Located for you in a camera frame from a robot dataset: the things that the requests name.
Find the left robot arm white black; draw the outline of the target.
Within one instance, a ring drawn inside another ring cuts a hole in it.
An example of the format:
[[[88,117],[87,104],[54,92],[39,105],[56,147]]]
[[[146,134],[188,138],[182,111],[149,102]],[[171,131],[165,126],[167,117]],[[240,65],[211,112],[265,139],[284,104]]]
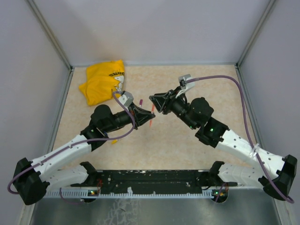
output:
[[[19,195],[25,205],[32,205],[52,189],[75,184],[94,185],[98,175],[89,162],[80,163],[69,170],[63,169],[63,166],[111,140],[108,137],[110,132],[120,130],[126,125],[131,125],[130,131],[133,131],[155,118],[154,113],[134,103],[121,104],[121,107],[123,111],[113,114],[109,106],[97,106],[88,126],[71,141],[36,159],[20,159],[7,187],[8,191]]]

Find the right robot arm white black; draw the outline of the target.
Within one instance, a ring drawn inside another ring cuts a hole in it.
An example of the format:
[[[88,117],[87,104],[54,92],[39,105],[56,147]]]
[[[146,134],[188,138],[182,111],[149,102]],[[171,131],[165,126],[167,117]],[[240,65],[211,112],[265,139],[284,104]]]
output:
[[[225,151],[243,160],[247,166],[237,166],[216,161],[210,169],[210,182],[216,186],[235,182],[243,186],[262,189],[269,196],[292,202],[289,192],[296,176],[297,159],[292,155],[282,157],[263,150],[237,135],[227,125],[212,117],[214,112],[205,98],[195,98],[188,103],[184,94],[170,90],[149,97],[159,113],[174,113],[205,145]]]

